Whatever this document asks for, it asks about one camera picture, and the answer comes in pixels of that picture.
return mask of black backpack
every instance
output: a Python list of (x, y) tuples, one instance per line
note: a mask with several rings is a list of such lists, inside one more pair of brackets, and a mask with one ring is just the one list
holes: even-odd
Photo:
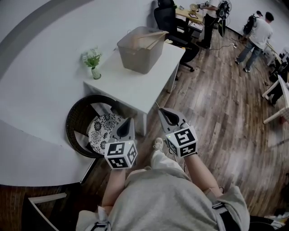
[(254, 26), (256, 22), (256, 17), (255, 15), (251, 15), (249, 18), (248, 18), (248, 22), (247, 24), (244, 26), (244, 29), (243, 29), (243, 32), (244, 34), (249, 34)]

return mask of black pants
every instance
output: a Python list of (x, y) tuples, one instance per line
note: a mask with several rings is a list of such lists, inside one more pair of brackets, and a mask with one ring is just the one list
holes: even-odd
[(214, 24), (218, 22), (219, 18), (213, 18), (206, 14), (205, 16), (205, 37), (202, 41), (204, 46), (210, 47)]
[(274, 95), (273, 98), (272, 98), (272, 104), (276, 104), (277, 100), (283, 96), (283, 91), (282, 91), (282, 88), (281, 88), (281, 85), (278, 84), (269, 94), (268, 96), (270, 95)]

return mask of plastic bin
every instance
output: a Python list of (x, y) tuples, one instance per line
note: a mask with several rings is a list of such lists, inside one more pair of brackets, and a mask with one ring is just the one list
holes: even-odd
[(145, 35), (154, 32), (161, 32), (161, 30), (137, 27), (117, 43), (122, 64), (125, 68), (142, 74), (146, 74), (152, 69), (163, 52), (165, 36), (161, 38), (159, 38), (160, 35), (144, 37), (138, 39), (137, 42), (134, 38), (136, 35)]

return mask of glass vase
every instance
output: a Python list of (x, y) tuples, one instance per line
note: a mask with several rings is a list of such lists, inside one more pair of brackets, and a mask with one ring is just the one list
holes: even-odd
[(91, 73), (92, 73), (92, 76), (93, 76), (94, 79), (100, 79), (101, 74), (100, 74), (99, 70), (96, 67), (91, 69)]

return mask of blue jeans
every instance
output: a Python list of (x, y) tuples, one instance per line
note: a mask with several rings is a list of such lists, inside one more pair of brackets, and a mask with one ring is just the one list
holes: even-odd
[(239, 63), (242, 63), (246, 56), (248, 55), (248, 53), (250, 52), (250, 50), (252, 50), (254, 48), (254, 51), (251, 55), (251, 57), (249, 58), (248, 62), (246, 63), (246, 68), (247, 70), (250, 70), (251, 65), (253, 64), (253, 62), (256, 60), (256, 58), (261, 54), (262, 49), (260, 49), (259, 47), (257, 47), (254, 43), (252, 43), (250, 40), (248, 41), (245, 49), (241, 52), (241, 54), (239, 55), (239, 57), (237, 58), (237, 61)]

